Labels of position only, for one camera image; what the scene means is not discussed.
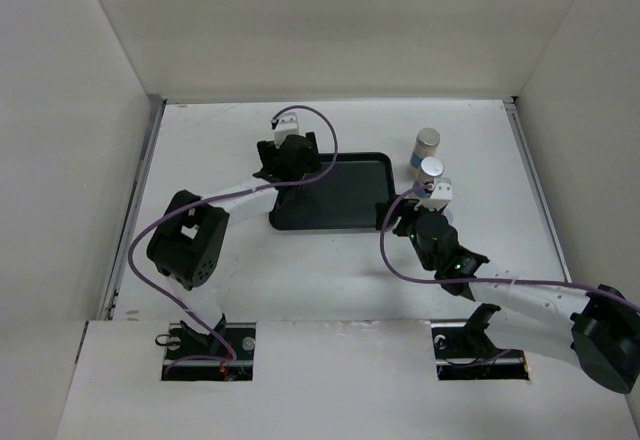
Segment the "silver-lid blue-label grain bottle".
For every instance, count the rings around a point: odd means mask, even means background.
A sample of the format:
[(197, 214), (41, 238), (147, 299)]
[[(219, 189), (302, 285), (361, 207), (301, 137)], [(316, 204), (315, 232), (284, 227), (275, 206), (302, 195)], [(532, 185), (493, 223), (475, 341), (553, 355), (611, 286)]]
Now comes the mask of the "silver-lid blue-label grain bottle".
[(422, 128), (417, 133), (408, 165), (408, 171), (412, 176), (417, 173), (424, 158), (436, 154), (440, 140), (440, 133), (431, 127)]

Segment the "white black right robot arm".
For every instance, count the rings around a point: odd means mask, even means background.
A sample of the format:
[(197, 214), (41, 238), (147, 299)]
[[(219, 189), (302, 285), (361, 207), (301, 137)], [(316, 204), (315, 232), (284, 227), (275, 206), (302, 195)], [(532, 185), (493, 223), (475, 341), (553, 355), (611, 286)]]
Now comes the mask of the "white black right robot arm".
[(406, 238), (429, 284), (477, 303), (464, 325), (464, 344), (483, 356), (522, 350), (576, 366), (601, 387), (632, 392), (639, 378), (639, 307), (607, 285), (480, 278), (486, 256), (463, 247), (438, 210), (400, 196), (375, 207), (375, 227)]

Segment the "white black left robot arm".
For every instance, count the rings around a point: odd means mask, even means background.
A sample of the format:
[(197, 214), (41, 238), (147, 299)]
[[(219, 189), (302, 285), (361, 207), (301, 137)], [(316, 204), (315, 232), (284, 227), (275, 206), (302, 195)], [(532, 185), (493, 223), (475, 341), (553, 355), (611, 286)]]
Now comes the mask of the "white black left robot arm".
[(325, 175), (312, 132), (277, 133), (272, 140), (260, 141), (257, 149), (261, 168), (249, 180), (207, 198), (188, 190), (177, 192), (164, 215), (131, 244), (135, 248), (146, 235), (151, 236), (146, 257), (175, 286), (167, 290), (153, 283), (133, 259), (129, 266), (140, 280), (182, 310), (182, 328), (191, 334), (190, 346), (202, 358), (237, 358), (236, 350), (222, 332), (225, 315), (215, 308), (207, 319), (195, 300), (218, 265), (227, 231), (273, 212), (287, 194)]

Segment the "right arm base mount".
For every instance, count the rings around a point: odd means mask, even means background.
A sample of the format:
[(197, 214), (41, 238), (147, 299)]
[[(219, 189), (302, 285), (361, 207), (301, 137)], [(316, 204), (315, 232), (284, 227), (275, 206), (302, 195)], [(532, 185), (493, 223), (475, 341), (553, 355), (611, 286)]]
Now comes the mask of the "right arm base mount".
[(524, 353), (497, 348), (486, 334), (500, 308), (481, 304), (467, 320), (431, 324), (436, 374), (441, 381), (529, 380)]

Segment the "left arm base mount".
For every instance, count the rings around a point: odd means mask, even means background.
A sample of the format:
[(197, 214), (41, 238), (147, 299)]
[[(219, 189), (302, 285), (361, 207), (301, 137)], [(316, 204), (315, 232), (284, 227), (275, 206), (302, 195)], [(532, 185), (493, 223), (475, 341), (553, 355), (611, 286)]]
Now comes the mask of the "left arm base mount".
[(215, 330), (233, 348), (236, 357), (209, 333), (200, 333), (183, 321), (171, 323), (156, 336), (163, 349), (161, 380), (165, 382), (244, 382), (253, 379), (256, 352), (255, 323), (227, 323)]

